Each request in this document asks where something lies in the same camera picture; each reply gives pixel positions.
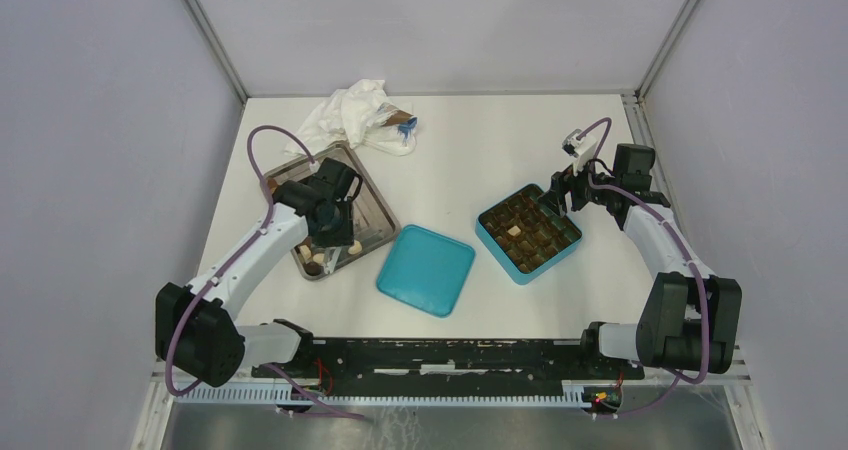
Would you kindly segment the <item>stainless steel tray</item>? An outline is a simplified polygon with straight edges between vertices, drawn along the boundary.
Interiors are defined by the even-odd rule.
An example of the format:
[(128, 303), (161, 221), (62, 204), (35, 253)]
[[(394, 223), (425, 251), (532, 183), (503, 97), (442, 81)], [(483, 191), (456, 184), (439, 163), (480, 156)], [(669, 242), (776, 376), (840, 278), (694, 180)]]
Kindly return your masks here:
[[(362, 188), (352, 205), (353, 237), (361, 245), (358, 253), (350, 254), (342, 249), (336, 260), (334, 271), (350, 266), (374, 252), (385, 244), (391, 243), (400, 231), (400, 223), (387, 202), (377, 189), (365, 166), (348, 143), (336, 141), (315, 155), (319, 162), (332, 158), (346, 164), (363, 179)], [(319, 281), (329, 276), (321, 263), (314, 263), (318, 254), (329, 256), (324, 248), (310, 239), (291, 252), (300, 275), (307, 281)]]

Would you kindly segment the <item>teal chocolate box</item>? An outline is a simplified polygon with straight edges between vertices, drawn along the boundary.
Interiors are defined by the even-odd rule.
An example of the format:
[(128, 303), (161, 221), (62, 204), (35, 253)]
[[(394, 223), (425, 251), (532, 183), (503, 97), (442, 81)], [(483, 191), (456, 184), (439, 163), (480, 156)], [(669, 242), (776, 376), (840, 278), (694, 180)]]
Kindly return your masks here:
[[(543, 194), (528, 184), (478, 215), (475, 233), (510, 279), (526, 285), (572, 254), (582, 231), (566, 216), (541, 206)], [(521, 234), (511, 237), (513, 226)]]

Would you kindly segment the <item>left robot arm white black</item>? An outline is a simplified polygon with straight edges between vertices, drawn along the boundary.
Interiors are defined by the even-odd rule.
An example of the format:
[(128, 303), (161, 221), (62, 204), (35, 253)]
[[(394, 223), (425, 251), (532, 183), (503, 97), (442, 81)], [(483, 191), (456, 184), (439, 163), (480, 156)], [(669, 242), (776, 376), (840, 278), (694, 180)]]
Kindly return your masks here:
[(220, 387), (244, 367), (276, 363), (295, 378), (312, 369), (314, 351), (293, 326), (238, 326), (235, 319), (271, 270), (305, 240), (325, 248), (353, 244), (362, 175), (332, 158), (313, 170), (301, 180), (265, 186), (266, 214), (231, 251), (189, 283), (168, 283), (158, 292), (154, 348), (168, 377), (180, 369)]

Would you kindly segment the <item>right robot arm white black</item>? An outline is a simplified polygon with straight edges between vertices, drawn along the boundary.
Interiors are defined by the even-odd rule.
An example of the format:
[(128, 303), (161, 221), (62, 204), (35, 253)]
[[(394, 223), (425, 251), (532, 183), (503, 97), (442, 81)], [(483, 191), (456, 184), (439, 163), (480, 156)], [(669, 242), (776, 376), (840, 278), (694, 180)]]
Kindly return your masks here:
[(679, 230), (670, 201), (652, 188), (652, 148), (620, 144), (607, 167), (594, 143), (567, 142), (574, 157), (541, 198), (564, 216), (588, 204), (607, 210), (639, 251), (654, 281), (635, 324), (593, 322), (577, 352), (580, 370), (602, 378), (619, 360), (668, 370), (689, 383), (727, 372), (733, 362), (742, 292), (713, 272)]

